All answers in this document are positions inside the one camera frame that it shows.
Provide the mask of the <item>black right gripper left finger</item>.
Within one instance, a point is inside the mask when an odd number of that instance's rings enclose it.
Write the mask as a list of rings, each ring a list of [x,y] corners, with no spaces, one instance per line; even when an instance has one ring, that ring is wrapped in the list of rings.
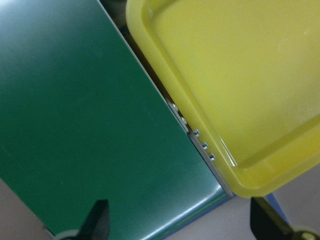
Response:
[[[76,235],[77,240],[107,240],[111,232],[107,199],[97,200]]]

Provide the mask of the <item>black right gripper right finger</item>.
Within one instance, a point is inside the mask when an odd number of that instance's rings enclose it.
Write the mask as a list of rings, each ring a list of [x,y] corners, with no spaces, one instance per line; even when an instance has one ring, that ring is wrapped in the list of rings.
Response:
[[[256,240],[291,240],[294,230],[263,197],[250,199],[250,230]]]

